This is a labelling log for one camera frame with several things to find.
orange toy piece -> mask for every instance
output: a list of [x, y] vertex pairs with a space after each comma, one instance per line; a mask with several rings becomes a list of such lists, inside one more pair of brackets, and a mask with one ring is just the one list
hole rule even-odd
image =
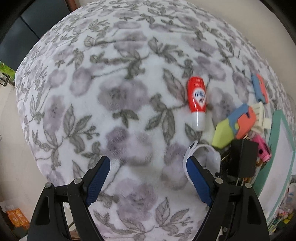
[[238, 132], [236, 134], [236, 139], [242, 139], [251, 129], [251, 127], [256, 122], [256, 114], [252, 107], [249, 107], [248, 114], [243, 114], [237, 120], [239, 126]]
[[260, 74], [256, 74], [256, 75], [257, 75], [257, 78], [259, 79], [260, 89], [261, 89], [261, 92], [265, 98], [265, 102], [266, 102], [266, 104], [268, 104], [268, 97], [267, 97], [267, 92], [266, 92], [266, 88], [264, 85], [264, 80]]

red bottle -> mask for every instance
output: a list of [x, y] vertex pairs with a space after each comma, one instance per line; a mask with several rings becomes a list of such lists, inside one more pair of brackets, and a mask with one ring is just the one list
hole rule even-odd
[[205, 129], [205, 112], [207, 99], [205, 83], [201, 77], [191, 77], [187, 83], [188, 104], [192, 113], [193, 128], [197, 131]]

colorful toy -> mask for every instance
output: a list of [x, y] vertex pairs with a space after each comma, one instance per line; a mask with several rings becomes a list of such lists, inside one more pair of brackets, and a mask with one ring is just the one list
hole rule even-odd
[[260, 135], [255, 135], [252, 141], [257, 142], [258, 146], [258, 157], [263, 161], [267, 162], [271, 159], [271, 150], [267, 146], [265, 140]]
[[260, 74], [252, 75], [251, 76], [252, 82], [253, 82], [253, 87], [255, 90], [255, 97], [256, 101], [260, 102], [262, 101], [264, 104], [268, 103], [268, 97], [267, 97], [267, 92], [265, 89], [264, 85], [264, 80], [261, 77]]
[[271, 128], [271, 119], [265, 118], [265, 110], [262, 102], [251, 105], [256, 114], [256, 122], [251, 128], [252, 131], [262, 134], [264, 129]]
[[242, 104], [225, 120], [218, 123], [212, 146], [226, 147], [233, 139], [242, 139], [256, 122], [256, 114], [252, 107]]

red and blue eraser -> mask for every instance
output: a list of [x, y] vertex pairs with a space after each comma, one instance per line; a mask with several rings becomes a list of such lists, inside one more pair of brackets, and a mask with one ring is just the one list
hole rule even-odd
[[255, 90], [256, 101], [268, 104], [267, 92], [262, 76], [260, 74], [252, 74], [251, 79]]
[[227, 118], [236, 139], [242, 139], [256, 122], [256, 114], [247, 104], [242, 104]]

bottle label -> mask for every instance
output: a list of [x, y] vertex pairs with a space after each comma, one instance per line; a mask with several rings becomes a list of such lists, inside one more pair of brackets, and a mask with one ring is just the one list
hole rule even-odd
[[206, 111], [205, 83], [200, 77], [191, 77], [187, 83], [188, 104], [191, 112]]
[[205, 91], [202, 88], [195, 88], [193, 92], [193, 97], [196, 101], [196, 104], [198, 104], [203, 109], [206, 104]]

